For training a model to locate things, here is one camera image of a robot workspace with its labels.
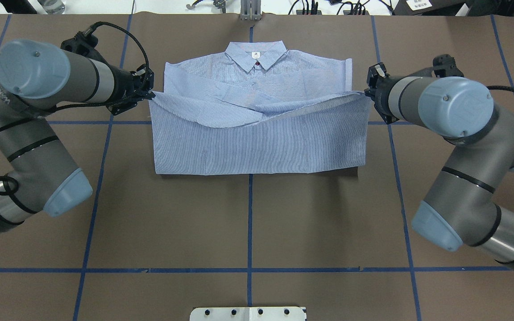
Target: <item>folded fabric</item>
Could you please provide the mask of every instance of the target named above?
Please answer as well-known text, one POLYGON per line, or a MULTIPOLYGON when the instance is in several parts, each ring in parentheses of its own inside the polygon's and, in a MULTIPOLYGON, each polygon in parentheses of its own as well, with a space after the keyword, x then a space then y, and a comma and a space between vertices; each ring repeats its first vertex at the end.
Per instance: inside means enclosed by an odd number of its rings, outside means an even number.
POLYGON ((166 64, 151 100, 156 173, 313 173, 365 164, 371 100, 352 60, 230 43, 166 64))

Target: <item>white label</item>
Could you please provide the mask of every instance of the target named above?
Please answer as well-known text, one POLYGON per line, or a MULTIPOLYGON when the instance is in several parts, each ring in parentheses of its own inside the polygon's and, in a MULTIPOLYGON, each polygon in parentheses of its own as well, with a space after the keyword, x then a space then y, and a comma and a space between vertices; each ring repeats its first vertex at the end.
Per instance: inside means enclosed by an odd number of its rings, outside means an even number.
POLYGON ((422 10, 432 6, 430 0, 406 0, 406 2, 408 3, 408 6, 410 6, 410 9, 414 11, 422 10))

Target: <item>folded shirt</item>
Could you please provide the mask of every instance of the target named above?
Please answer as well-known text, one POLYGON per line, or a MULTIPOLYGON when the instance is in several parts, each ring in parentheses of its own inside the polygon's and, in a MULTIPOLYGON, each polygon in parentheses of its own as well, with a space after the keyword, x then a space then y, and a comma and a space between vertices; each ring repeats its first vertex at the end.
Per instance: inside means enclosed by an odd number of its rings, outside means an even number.
POLYGON ((283 42, 166 63, 150 101, 156 173, 313 173, 365 164, 371 100, 352 60, 283 42))

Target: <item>white metal plate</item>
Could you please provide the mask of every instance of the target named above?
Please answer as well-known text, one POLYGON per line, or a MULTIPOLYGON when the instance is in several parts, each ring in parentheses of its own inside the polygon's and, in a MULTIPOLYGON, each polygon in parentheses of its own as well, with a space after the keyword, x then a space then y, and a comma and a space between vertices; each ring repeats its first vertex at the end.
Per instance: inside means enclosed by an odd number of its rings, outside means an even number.
POLYGON ((190 321, 307 321, 306 310, 304 307, 196 308, 190 314, 190 321))

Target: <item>metal bracket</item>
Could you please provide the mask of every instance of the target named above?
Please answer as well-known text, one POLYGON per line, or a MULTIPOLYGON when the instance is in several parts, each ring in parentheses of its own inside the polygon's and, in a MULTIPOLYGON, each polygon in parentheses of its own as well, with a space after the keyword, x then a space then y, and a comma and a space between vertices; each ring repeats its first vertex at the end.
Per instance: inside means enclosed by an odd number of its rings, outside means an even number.
POLYGON ((197 308, 190 321, 307 321, 304 307, 197 308))
POLYGON ((261 20, 261 0, 241 0, 241 20, 261 20))

